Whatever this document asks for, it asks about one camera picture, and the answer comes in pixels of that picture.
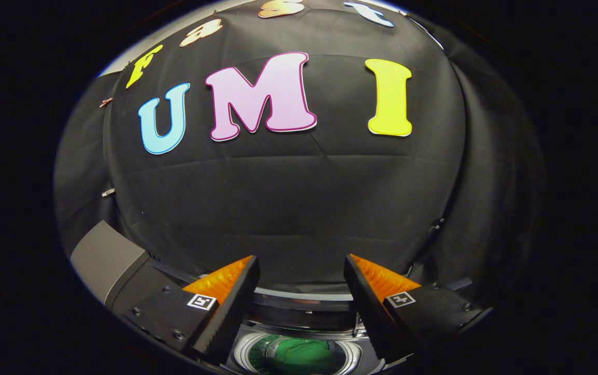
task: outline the letter u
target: letter u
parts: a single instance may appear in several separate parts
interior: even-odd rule
[[[170,115],[172,127],[165,135],[158,134],[156,126],[156,107],[160,100],[156,97],[146,102],[139,108],[139,117],[142,119],[142,143],[146,151],[154,155],[165,154],[181,142],[185,134],[185,92],[190,88],[189,83],[182,83],[170,90],[165,99],[170,101]]]

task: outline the green lens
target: green lens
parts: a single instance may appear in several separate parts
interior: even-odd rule
[[[324,340],[294,339],[269,335],[259,340],[248,355],[263,375],[331,375],[345,363],[338,346]]]

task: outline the white sticker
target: white sticker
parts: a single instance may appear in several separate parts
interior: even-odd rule
[[[213,306],[213,304],[215,303],[215,301],[216,299],[214,297],[195,294],[195,296],[192,297],[192,299],[190,299],[190,302],[188,302],[187,305],[192,306],[194,308],[200,308],[209,311],[211,309],[211,306]]]
[[[413,299],[413,297],[410,296],[407,292],[394,294],[393,296],[387,297],[387,299],[389,300],[389,302],[391,302],[393,308],[400,308],[416,302],[416,300]]]

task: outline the pink letter m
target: pink letter m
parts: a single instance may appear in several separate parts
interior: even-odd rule
[[[299,131],[317,125],[317,117],[308,111],[303,92],[301,69],[308,61],[303,52],[272,56],[261,69],[255,85],[235,67],[221,69],[206,78],[213,89],[214,141],[226,141],[239,135],[241,128],[232,121],[230,106],[250,133],[255,133],[267,99],[271,115],[266,128],[271,131]]]

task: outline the orange finger pad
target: orange finger pad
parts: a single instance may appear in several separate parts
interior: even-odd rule
[[[234,263],[220,268],[218,271],[210,273],[187,287],[184,287],[185,292],[203,294],[205,296],[215,297],[219,304],[223,304],[227,295],[232,290],[234,283],[241,275],[241,271],[246,267],[246,264],[253,256],[248,256],[244,259],[235,261]]]
[[[354,254],[349,254],[349,256],[354,259],[359,270],[361,270],[366,277],[368,285],[371,286],[380,303],[382,303],[385,297],[405,292],[406,290],[416,289],[421,286],[408,278],[398,275],[398,273],[395,273],[394,271],[387,270],[386,268],[373,263],[372,261],[359,258]]]

